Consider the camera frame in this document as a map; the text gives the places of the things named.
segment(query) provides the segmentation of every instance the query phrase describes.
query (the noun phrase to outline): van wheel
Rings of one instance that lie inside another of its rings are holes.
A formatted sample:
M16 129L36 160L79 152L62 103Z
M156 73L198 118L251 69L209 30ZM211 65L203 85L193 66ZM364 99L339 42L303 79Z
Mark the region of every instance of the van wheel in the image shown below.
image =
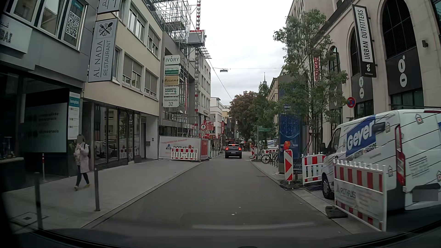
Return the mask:
M323 175L321 178L321 191L323 193L323 197L328 200L334 200L334 192L331 191L328 178L325 175Z

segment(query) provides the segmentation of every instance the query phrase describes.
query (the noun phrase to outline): red brake light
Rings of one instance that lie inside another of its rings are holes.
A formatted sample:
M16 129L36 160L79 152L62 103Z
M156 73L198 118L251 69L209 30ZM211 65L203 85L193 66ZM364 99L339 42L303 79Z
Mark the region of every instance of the red brake light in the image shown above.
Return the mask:
M403 153L403 144L401 142L401 127L395 128L395 155L396 155L396 177L398 182L406 185L406 157Z
M441 114L441 110L424 110L424 113Z

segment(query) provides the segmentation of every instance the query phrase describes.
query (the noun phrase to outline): windshield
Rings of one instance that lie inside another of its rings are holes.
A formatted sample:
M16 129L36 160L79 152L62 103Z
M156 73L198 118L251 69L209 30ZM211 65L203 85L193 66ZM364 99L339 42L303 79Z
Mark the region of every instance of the windshield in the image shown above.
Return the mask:
M441 221L441 0L2 7L20 240L331 247Z

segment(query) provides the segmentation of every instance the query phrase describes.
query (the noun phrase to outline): street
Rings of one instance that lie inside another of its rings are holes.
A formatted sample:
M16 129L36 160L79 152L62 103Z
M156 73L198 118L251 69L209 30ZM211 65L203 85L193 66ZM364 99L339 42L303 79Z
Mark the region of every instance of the street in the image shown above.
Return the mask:
M219 156L162 185L94 227L130 236L208 230L326 238L350 234L243 158Z

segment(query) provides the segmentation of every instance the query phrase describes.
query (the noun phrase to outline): sky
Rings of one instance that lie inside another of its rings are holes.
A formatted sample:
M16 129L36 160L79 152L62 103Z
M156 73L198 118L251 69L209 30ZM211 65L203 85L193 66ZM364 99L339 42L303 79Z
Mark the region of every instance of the sky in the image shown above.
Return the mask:
M285 25L291 3L292 0L201 0L201 29L206 31L205 47L212 58L209 64L231 68L228 72L212 68L211 97L230 105L228 93L234 98L245 90L257 91L264 73L268 86L273 77L279 76L285 51L281 42L273 40L273 34Z

